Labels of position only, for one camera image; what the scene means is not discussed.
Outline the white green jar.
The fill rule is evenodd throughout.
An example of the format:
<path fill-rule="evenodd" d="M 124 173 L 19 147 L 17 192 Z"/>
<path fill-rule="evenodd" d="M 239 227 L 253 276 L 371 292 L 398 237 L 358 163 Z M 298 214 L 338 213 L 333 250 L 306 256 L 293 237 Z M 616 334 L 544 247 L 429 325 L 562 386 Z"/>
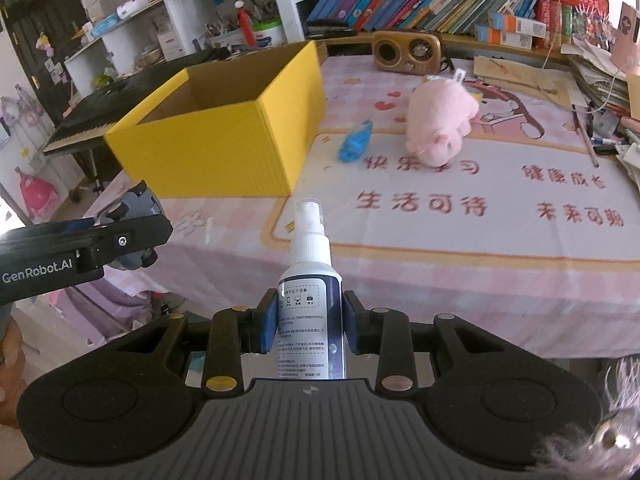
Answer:
<path fill-rule="evenodd" d="M 280 18 L 254 23 L 253 32 L 259 49 L 280 47 L 286 44 L 286 36 Z"/>

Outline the white bookshelf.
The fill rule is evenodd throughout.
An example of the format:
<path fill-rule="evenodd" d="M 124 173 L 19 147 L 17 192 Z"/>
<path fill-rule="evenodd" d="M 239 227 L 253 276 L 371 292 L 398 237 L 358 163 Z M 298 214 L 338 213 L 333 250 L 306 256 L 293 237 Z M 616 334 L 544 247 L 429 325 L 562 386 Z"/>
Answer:
<path fill-rule="evenodd" d="M 216 16 L 235 16 L 238 0 L 81 0 L 89 21 L 97 25 L 110 16 L 119 15 L 118 22 L 106 32 L 95 29 L 79 51 L 64 61 L 75 89 L 84 98 L 93 92 L 93 79 L 111 66 L 119 76 L 134 71 L 138 56 L 150 44 L 160 44 L 157 38 L 171 32 L 182 55 L 196 51 L 195 40 L 204 36 L 206 25 Z M 298 4 L 303 0 L 242 0 L 249 8 L 256 3 L 272 2 L 283 25 L 286 42 L 305 39 L 303 19 Z"/>

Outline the white spray bottle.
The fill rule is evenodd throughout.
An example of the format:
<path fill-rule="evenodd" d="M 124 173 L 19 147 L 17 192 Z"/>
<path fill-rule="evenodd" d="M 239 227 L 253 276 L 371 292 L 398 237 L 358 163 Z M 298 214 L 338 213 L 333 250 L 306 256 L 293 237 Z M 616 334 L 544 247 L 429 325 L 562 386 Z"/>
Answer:
<path fill-rule="evenodd" d="M 278 286 L 279 377 L 343 379 L 343 279 L 332 266 L 318 200 L 296 203 L 290 256 Z"/>

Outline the blue plastic packet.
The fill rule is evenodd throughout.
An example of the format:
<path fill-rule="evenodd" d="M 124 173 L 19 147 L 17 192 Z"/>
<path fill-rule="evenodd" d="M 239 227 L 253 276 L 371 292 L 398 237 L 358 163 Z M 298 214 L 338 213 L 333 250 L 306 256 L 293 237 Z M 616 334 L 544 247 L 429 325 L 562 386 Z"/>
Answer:
<path fill-rule="evenodd" d="M 367 151 L 370 143 L 371 134 L 373 129 L 373 122 L 365 120 L 360 122 L 359 125 L 352 128 L 349 134 L 345 136 L 340 149 L 338 150 L 338 160 L 349 164 L 350 162 L 356 162 Z"/>

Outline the black electronic keyboard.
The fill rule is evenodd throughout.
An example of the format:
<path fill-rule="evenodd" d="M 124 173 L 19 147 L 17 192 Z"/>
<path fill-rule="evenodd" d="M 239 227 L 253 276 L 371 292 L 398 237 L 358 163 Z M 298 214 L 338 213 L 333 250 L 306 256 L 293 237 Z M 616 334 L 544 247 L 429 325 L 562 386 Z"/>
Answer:
<path fill-rule="evenodd" d="M 100 148 L 108 130 L 175 74 L 193 65 L 225 60 L 230 55 L 227 48 L 196 52 L 158 63 L 93 91 L 58 125 L 43 154 L 73 154 Z"/>

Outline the orange white medicine box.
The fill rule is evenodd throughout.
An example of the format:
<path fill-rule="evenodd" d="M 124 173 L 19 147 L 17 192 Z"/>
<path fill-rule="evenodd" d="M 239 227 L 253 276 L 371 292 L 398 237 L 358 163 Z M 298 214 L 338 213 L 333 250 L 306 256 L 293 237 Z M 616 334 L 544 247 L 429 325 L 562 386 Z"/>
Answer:
<path fill-rule="evenodd" d="M 488 23 L 491 28 L 500 30 L 500 32 L 512 32 L 512 34 L 535 38 L 544 38 L 547 33 L 547 26 L 543 22 L 519 18 L 511 14 L 491 13 L 488 16 Z"/>

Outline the stack of papers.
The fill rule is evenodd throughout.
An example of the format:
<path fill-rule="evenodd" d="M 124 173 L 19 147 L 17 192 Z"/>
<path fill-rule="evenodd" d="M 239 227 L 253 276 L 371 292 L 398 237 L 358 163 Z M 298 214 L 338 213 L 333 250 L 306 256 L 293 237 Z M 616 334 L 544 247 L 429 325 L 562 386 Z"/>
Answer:
<path fill-rule="evenodd" d="M 574 38 L 562 55 L 586 100 L 586 130 L 597 153 L 614 156 L 639 184 L 639 122 L 631 117 L 625 73 L 612 54 Z"/>

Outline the pink plush pig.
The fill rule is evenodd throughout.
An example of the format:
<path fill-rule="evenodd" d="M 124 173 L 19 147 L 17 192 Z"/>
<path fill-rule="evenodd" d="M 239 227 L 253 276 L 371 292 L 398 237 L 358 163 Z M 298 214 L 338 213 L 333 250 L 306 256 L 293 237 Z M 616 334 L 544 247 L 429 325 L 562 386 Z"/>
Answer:
<path fill-rule="evenodd" d="M 452 78 L 429 76 L 411 93 L 407 112 L 406 149 L 423 165 L 446 166 L 462 150 L 480 102 L 463 85 L 464 70 Z"/>

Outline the tan paper sheets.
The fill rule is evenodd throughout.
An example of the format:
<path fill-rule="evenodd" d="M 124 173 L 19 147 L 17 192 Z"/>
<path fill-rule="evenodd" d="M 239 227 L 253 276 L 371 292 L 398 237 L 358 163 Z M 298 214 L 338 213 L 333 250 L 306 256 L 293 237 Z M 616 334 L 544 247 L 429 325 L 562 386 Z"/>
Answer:
<path fill-rule="evenodd" d="M 565 70 L 543 70 L 523 63 L 476 56 L 473 72 L 488 84 L 527 93 L 565 108 L 588 107 L 574 76 Z"/>

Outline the yellow cardboard box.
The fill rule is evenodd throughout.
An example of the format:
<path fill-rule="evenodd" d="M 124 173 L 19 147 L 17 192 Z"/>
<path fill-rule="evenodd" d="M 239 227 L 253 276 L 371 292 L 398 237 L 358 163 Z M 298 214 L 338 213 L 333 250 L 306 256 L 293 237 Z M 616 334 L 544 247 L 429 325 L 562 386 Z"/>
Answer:
<path fill-rule="evenodd" d="M 286 197 L 325 111 L 317 45 L 296 42 L 180 70 L 105 141 L 160 198 Z"/>

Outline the brown retro radio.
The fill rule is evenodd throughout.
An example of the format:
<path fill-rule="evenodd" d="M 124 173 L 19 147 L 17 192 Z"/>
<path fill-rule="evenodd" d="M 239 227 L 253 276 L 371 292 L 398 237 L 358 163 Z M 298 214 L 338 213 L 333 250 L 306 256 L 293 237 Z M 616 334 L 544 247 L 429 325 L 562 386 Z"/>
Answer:
<path fill-rule="evenodd" d="M 383 72 L 437 75 L 442 67 L 442 44 L 437 36 L 416 30 L 378 30 L 371 39 L 376 67 Z"/>

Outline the grey toy car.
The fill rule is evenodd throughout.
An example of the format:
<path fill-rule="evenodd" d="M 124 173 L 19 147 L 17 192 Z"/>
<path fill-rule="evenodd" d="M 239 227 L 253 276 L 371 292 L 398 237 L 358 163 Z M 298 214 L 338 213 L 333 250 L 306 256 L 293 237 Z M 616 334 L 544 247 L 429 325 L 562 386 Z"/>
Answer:
<path fill-rule="evenodd" d="M 157 246 L 168 241 L 172 227 L 160 201 L 145 180 L 138 182 L 96 215 L 96 226 L 112 224 L 116 258 L 110 267 L 133 271 L 157 262 Z"/>

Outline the wooden pencil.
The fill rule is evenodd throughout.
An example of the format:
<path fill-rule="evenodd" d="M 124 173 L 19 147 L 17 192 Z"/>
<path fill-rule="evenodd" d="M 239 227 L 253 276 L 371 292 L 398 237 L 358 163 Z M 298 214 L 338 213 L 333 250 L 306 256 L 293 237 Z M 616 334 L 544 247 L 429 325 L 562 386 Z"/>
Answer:
<path fill-rule="evenodd" d="M 579 115 L 578 115 L 578 111 L 577 111 L 577 108 L 576 108 L 575 105 L 572 105 L 572 112 L 573 112 L 576 131 L 579 133 L 580 137 L 582 138 L 582 142 L 584 142 L 584 144 L 585 144 L 587 153 L 588 153 L 588 155 L 589 155 L 589 157 L 591 159 L 593 167 L 594 168 L 599 168 L 600 167 L 600 162 L 599 162 L 599 159 L 598 159 L 598 155 L 594 151 L 591 139 L 588 136 L 587 131 L 582 126 L 582 122 L 580 121 L 580 118 L 579 118 Z"/>

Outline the pink checkered tablecloth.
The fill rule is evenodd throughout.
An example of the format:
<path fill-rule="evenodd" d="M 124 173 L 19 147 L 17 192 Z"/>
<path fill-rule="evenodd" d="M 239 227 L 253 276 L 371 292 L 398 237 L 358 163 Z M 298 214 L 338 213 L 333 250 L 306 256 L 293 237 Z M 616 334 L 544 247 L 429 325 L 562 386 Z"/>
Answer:
<path fill-rule="evenodd" d="M 211 311 L 254 304 L 288 267 L 295 204 L 312 197 L 334 268 L 370 307 L 416 321 L 454 313 L 549 358 L 638 351 L 638 192 L 614 160 L 593 167 L 570 113 L 473 80 L 511 114 L 480 119 L 433 170 L 402 133 L 416 78 L 367 56 L 320 70 L 326 111 L 293 193 L 160 198 L 174 232 L 149 269 L 110 272 L 116 287 L 166 289 Z M 340 162 L 365 120 L 367 151 Z"/>

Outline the red white bottle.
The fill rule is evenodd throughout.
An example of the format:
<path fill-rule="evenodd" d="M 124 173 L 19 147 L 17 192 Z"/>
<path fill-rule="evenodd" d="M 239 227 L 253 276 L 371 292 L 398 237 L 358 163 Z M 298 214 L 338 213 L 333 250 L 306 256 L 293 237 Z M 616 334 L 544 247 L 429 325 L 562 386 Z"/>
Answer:
<path fill-rule="evenodd" d="M 245 10 L 245 4 L 243 0 L 236 0 L 234 3 L 236 10 L 236 16 L 238 17 L 239 28 L 241 29 L 244 41 L 249 48 L 257 46 L 257 40 L 254 35 L 252 21 L 250 16 Z"/>

